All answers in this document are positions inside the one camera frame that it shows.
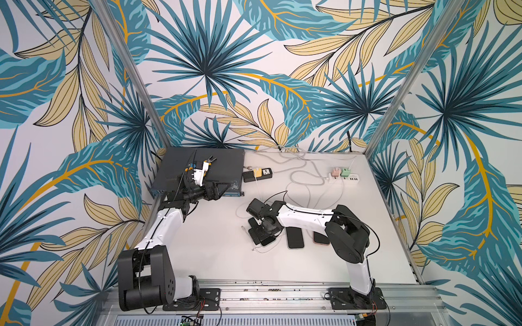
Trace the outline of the black phone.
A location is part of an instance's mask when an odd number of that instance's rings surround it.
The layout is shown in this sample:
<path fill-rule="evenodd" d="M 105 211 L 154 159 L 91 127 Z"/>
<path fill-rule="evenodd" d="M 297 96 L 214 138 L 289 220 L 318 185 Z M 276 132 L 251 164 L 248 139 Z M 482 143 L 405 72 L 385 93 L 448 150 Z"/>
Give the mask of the black phone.
<path fill-rule="evenodd" d="M 300 228 L 286 228 L 287 244 L 289 249 L 303 249 L 305 246 L 303 231 Z"/>
<path fill-rule="evenodd" d="M 269 235 L 269 234 L 261 234 L 256 235 L 256 239 L 254 243 L 256 245 L 261 245 L 262 247 L 266 247 L 267 245 L 273 243 L 276 240 L 275 236 Z"/>

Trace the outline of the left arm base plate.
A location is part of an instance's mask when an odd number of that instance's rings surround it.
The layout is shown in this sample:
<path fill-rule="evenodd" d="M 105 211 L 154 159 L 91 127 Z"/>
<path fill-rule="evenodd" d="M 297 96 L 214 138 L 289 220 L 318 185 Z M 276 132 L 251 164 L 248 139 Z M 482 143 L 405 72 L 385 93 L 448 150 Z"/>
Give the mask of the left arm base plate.
<path fill-rule="evenodd" d="M 172 304 L 164 305 L 163 311 L 219 311 L 221 292 L 220 288 L 202 288 L 195 296 L 175 300 Z"/>

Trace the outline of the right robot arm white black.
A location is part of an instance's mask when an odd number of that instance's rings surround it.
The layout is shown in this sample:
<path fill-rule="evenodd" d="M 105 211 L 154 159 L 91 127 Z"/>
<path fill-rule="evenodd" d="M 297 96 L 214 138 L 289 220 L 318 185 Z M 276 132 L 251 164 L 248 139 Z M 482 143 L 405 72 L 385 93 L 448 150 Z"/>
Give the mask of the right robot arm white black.
<path fill-rule="evenodd" d="M 290 205 L 276 200 L 269 205 L 257 198 L 248 205 L 251 215 L 248 234 L 255 245 L 272 243 L 285 229 L 300 228 L 326 236 L 334 252 L 347 264 L 352 291 L 369 296 L 374 281 L 368 267 L 366 249 L 370 228 L 344 205 L 318 210 Z"/>

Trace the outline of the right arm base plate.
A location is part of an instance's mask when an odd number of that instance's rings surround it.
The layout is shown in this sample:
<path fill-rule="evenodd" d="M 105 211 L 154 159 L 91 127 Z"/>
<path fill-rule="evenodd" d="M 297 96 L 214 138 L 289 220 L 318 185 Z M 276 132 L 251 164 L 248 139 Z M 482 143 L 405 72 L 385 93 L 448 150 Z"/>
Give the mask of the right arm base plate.
<path fill-rule="evenodd" d="M 373 287 L 368 295 L 362 295 L 350 287 L 329 288 L 324 296 L 335 311 L 380 311 L 386 310 L 382 290 Z"/>

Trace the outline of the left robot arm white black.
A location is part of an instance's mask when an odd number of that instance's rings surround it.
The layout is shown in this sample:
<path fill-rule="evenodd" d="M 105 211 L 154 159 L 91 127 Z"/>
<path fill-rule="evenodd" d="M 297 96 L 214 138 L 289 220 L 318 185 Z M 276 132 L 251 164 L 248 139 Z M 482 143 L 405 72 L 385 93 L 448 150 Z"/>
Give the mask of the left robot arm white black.
<path fill-rule="evenodd" d="M 190 214 L 190 205 L 201 199 L 219 200 L 230 184 L 205 181 L 202 186 L 180 186 L 167 194 L 163 210 L 142 241 L 123 251 L 117 260 L 118 298 L 122 311 L 147 310 L 178 300 L 199 300 L 197 277 L 176 276 L 167 241 L 181 228 Z"/>

